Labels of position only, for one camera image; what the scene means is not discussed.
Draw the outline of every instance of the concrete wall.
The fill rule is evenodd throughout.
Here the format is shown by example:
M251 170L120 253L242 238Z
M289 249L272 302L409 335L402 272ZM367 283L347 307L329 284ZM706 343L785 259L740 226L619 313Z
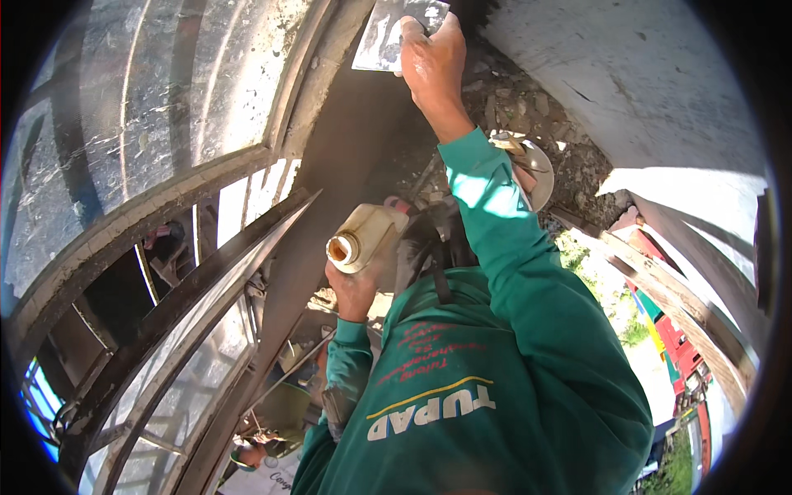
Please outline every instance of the concrete wall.
M500 0L485 36L585 127L691 287L763 355L752 243L766 158L718 46L682 0Z

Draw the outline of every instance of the man's right hand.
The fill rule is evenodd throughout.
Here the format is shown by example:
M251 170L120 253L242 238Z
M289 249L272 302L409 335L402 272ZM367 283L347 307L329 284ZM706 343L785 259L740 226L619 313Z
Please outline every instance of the man's right hand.
M414 17L401 23L402 72L396 75L404 77L440 143L448 144L475 129L462 104L466 48L459 19L449 12L429 38Z

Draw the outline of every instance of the finger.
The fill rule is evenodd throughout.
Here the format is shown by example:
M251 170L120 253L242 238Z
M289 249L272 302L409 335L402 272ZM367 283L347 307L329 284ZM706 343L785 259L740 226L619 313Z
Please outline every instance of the finger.
M449 12L446 15L446 18L443 19L443 24L440 25L440 29L437 32L429 37L430 40L434 40L435 38L445 37L445 36L459 36L464 39L462 35L462 28L459 26L459 18L453 12Z
M424 36L424 26L412 16L404 16L399 21L402 25L402 38L409 43L425 43L428 38Z

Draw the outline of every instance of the wooden plank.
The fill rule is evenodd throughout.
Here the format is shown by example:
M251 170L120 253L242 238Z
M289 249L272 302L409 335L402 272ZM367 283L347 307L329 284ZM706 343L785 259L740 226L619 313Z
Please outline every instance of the wooden plank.
M731 329L657 261L567 211L551 208L550 214L565 227L586 234L588 247L603 254L683 330L738 414L756 378L756 368Z

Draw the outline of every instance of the sleeve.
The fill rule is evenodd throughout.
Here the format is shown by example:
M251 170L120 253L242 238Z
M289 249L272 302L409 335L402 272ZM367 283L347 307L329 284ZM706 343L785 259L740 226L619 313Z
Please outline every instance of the sleeve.
M561 267L558 248L512 180L505 151L480 129L439 149L488 280L490 308L514 330L535 384L543 429L559 457L587 452L565 463L571 483L627 491L654 428L610 322L583 282Z
M337 385L357 403L368 383L373 360L366 324L338 318L336 335L327 345L328 386ZM327 427L327 417L322 412L318 424L305 435L303 459L295 475L292 493L318 492L335 449L336 444Z

